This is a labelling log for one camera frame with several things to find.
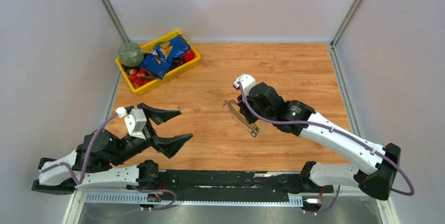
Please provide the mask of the silver keyring plate with rings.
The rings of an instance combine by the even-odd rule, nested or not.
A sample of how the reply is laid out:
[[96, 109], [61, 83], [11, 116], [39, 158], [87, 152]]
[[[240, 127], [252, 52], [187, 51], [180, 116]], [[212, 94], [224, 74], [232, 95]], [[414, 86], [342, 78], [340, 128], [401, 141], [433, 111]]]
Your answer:
[[226, 100], [222, 103], [222, 109], [228, 109], [228, 111], [237, 120], [237, 124], [241, 124], [243, 128], [252, 136], [257, 137], [260, 132], [259, 127], [255, 123], [249, 123], [247, 119], [239, 112], [240, 106], [235, 100]]

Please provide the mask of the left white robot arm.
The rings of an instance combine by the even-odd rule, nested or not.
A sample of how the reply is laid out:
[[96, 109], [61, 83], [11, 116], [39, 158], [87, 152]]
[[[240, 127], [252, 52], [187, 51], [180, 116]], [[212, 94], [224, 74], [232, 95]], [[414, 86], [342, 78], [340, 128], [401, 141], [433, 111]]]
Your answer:
[[148, 148], [167, 158], [175, 156], [193, 134], [160, 137], [153, 124], [160, 125], [180, 114], [179, 110], [156, 109], [144, 103], [117, 108], [65, 157], [41, 158], [32, 191], [68, 195], [76, 190], [164, 189], [154, 161], [128, 167], [123, 164]]

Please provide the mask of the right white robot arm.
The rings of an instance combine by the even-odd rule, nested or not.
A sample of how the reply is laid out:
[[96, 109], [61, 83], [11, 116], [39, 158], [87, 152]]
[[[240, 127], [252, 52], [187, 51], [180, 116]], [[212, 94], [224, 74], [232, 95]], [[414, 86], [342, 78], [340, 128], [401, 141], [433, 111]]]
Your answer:
[[366, 195], [388, 200], [399, 174], [401, 148], [381, 145], [361, 138], [320, 112], [298, 100], [285, 101], [264, 82], [257, 84], [251, 76], [233, 83], [240, 91], [239, 112], [248, 123], [259, 120], [272, 124], [281, 132], [312, 140], [346, 158], [348, 164], [323, 164], [308, 161], [301, 170], [300, 185], [306, 191], [319, 186], [340, 185], [359, 188]]

